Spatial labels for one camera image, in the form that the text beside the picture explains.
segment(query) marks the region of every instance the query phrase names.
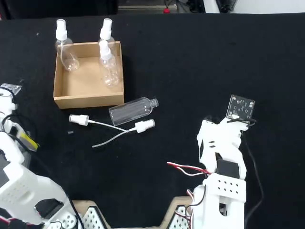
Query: black tabletop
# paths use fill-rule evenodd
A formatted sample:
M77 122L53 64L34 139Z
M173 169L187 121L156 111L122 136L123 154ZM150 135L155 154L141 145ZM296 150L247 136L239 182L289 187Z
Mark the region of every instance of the black tabletop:
M20 113L38 127L37 156L72 199L95 201L112 227L159 225L171 200L202 177L166 162L199 165L202 119L225 116L231 94L256 100L247 132L265 191L249 228L304 223L304 14L113 16L122 43L125 101L157 98L156 127L92 150L117 131L68 122L70 114L111 123L108 107L60 110L53 101L55 19L0 21L0 82L22 84ZM74 42L99 38L103 17L68 18ZM132 123L123 125L131 128ZM260 192L245 154L247 212ZM48 173L35 160L31 170Z

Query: open cardboard box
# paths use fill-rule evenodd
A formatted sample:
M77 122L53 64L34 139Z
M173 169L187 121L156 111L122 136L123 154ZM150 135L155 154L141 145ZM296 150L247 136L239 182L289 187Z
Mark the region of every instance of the open cardboard box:
M122 50L120 42L115 42L118 74L121 82L118 86L107 87L102 81L99 66L100 48L97 42L75 43L73 50L79 58L79 69L69 72L56 57L54 80L54 101L59 108L79 108L119 105L124 103Z

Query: white wall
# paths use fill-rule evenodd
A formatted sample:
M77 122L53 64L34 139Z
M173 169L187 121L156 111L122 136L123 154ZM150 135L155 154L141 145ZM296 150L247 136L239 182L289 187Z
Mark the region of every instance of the white wall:
M207 13L219 13L215 0L203 0ZM300 13L305 0L237 0L233 13Z

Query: metal plate with holes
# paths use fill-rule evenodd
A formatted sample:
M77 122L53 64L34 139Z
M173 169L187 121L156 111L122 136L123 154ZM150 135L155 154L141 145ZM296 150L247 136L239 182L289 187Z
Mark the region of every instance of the metal plate with holes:
M85 229L106 229L102 217L95 207L89 207L82 218Z
M246 182L244 180L211 174L209 176L209 191L219 196L246 202Z
M185 206L179 205L176 208L176 211L180 212L181 214L185 214ZM168 224L167 229L189 229L189 226L186 222L186 219L184 219L181 216L178 216L174 213L172 220Z

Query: clear plastic bottle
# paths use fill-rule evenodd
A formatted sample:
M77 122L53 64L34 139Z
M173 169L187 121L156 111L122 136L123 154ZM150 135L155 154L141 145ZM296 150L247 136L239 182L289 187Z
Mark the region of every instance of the clear plastic bottle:
M108 47L107 41L103 40L100 42L100 64L102 69L102 79L104 83L113 87L116 86L119 81L118 68L116 65L115 56L112 55L110 48Z
M107 41L111 53L113 55L116 55L115 40L111 36L111 32L112 32L111 27L112 27L112 20L110 18L105 18L103 22L103 27L101 28L99 43L103 40Z
M157 99L139 98L128 103L109 108L114 126L149 115L154 107L159 106Z
M68 71L73 71L79 68L80 62L77 55L73 51L73 42L68 38L66 30L66 21L64 19L58 19L56 21L56 43L55 48L60 55L62 65Z

